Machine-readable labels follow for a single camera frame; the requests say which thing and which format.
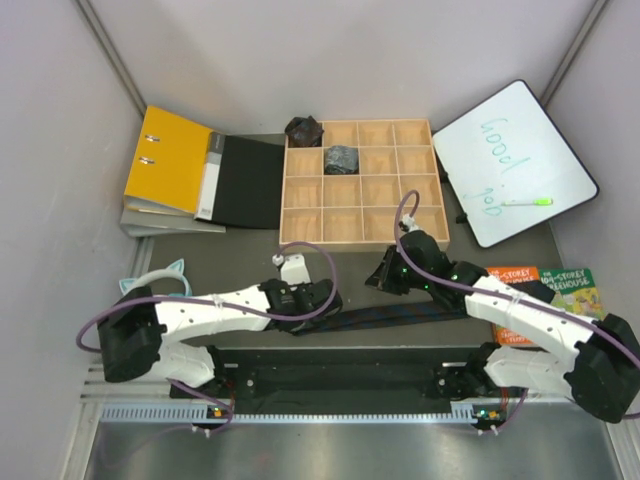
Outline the brown blue striped tie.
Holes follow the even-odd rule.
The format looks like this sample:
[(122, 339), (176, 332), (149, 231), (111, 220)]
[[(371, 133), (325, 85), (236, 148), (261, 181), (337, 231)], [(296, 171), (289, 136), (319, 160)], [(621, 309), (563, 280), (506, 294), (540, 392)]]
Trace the brown blue striped tie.
[(294, 336), (310, 334), (369, 330), (436, 323), (464, 319), (467, 315), (461, 308), (448, 310), (433, 301), (410, 304), (367, 307), (351, 311), (338, 311), (329, 316), (307, 320), (294, 326), (289, 333)]

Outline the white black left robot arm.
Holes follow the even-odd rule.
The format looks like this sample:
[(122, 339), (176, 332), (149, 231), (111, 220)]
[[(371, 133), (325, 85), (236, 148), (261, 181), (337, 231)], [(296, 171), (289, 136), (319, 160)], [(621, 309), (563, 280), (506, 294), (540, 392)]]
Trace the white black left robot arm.
[(278, 279), (235, 292), (198, 297), (153, 295), (138, 287), (98, 322), (104, 378), (124, 383), (141, 377), (177, 380), (205, 396), (226, 387), (221, 361), (188, 340), (232, 331), (262, 332), (270, 324), (296, 328), (339, 310), (330, 279), (291, 286)]

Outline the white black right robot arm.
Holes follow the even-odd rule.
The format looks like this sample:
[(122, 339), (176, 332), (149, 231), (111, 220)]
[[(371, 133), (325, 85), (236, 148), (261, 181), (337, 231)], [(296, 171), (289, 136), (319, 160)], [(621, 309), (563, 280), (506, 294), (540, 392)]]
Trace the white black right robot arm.
[(449, 260), (421, 230), (389, 246), (366, 284), (394, 295), (423, 290), (448, 311), (503, 326), (536, 345), (521, 350), (483, 344), (464, 370), (478, 395), (518, 387), (561, 395), (608, 423), (633, 417), (629, 410), (639, 394), (639, 341), (617, 315), (598, 320), (554, 307), (482, 267)]

